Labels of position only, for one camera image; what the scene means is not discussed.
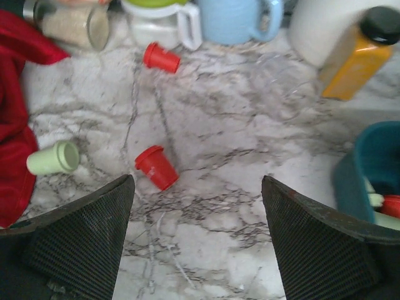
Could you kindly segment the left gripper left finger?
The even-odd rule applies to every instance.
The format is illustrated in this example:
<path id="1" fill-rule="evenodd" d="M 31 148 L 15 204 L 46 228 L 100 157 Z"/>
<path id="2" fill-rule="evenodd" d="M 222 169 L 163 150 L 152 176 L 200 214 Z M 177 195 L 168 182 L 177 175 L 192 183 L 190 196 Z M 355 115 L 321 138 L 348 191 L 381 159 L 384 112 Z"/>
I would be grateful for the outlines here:
<path id="1" fill-rule="evenodd" d="M 42 215 L 1 230 L 1 299 L 111 299 L 135 183 L 123 175 Z"/>

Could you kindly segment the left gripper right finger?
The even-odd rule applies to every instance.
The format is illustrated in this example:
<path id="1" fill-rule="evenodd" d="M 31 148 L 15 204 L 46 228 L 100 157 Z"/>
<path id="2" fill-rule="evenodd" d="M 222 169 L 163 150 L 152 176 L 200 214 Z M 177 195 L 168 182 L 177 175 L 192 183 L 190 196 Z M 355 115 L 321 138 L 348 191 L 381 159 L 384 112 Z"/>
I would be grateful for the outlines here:
<path id="1" fill-rule="evenodd" d="M 399 299 L 399 231 L 343 214 L 271 176 L 267 225 L 287 299 Z"/>

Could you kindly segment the teal storage basket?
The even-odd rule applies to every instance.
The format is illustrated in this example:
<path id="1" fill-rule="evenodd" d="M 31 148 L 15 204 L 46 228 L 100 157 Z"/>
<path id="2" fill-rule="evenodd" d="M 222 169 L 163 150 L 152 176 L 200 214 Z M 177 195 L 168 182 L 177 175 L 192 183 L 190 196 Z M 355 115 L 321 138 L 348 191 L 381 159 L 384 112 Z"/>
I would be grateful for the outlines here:
<path id="1" fill-rule="evenodd" d="M 399 122 L 367 127 L 353 149 L 336 165 L 332 185 L 337 209 L 357 219 L 375 222 L 364 180 L 381 195 L 399 194 Z"/>

